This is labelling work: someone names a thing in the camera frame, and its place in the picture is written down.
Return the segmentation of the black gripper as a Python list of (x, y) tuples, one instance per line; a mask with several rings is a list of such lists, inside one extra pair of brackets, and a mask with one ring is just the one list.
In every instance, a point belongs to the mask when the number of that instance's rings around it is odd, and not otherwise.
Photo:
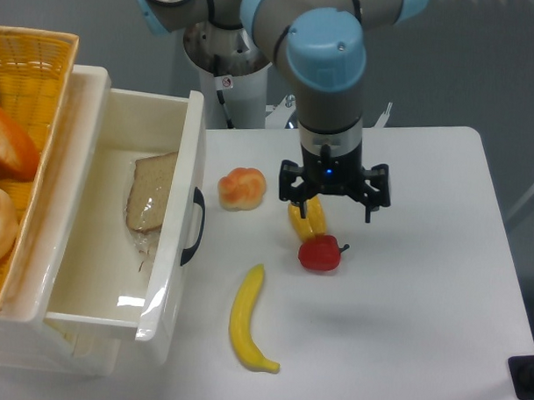
[(390, 206), (389, 165), (363, 168), (362, 143), (338, 157), (327, 150), (321, 157), (303, 146), (301, 153), (303, 166), (285, 160), (278, 174), (280, 200), (297, 206), (301, 218), (307, 217), (307, 202), (318, 194), (349, 196), (364, 206), (366, 223), (374, 211)]

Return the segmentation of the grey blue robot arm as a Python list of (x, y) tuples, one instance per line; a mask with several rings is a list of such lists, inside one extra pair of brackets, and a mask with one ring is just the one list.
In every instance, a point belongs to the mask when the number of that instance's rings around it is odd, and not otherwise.
[(279, 196), (300, 209), (316, 195), (349, 196), (367, 212), (391, 203), (389, 169), (364, 168), (365, 32), (420, 13), (429, 0), (137, 0), (156, 34), (184, 33), (187, 56), (224, 80), (275, 66), (295, 93), (301, 163), (284, 161)]

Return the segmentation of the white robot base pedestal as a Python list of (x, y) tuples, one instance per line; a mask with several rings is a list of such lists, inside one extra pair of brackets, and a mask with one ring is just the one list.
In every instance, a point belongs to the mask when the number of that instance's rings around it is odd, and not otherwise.
[(242, 27), (205, 21), (183, 34), (186, 56), (198, 72), (209, 129), (261, 129), (266, 124), (271, 63)]

